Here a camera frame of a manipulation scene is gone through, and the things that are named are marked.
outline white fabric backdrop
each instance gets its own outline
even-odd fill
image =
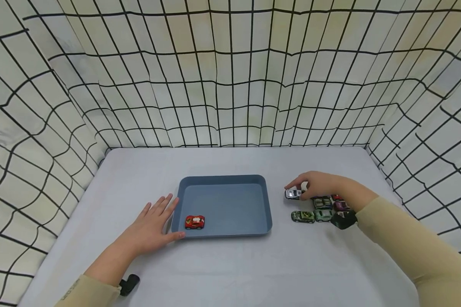
[[[0,304],[110,149],[257,145],[366,147],[461,252],[461,0],[0,0]]]

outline fabric wall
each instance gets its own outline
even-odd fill
[[[0,0],[0,304],[110,149],[311,145],[461,252],[461,0]]]

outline white table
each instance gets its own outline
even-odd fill
[[[178,191],[186,176],[260,174],[273,228],[267,236],[182,240],[137,258],[139,286],[117,306],[418,306],[413,285],[354,226],[301,224],[310,202],[283,186],[314,169],[353,178],[399,204],[361,148],[115,149],[47,255],[20,306],[52,306],[134,220],[147,201]]]

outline beige sleeve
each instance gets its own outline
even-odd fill
[[[120,295],[120,287],[81,275],[55,307],[107,307]]]
[[[382,197],[356,216],[359,228],[415,284],[421,307],[461,307],[461,255],[457,251]]]

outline blue tray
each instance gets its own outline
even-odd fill
[[[186,177],[179,183],[172,232],[186,238],[259,236],[272,227],[266,181],[260,175]],[[203,229],[185,229],[186,216],[205,217]]]

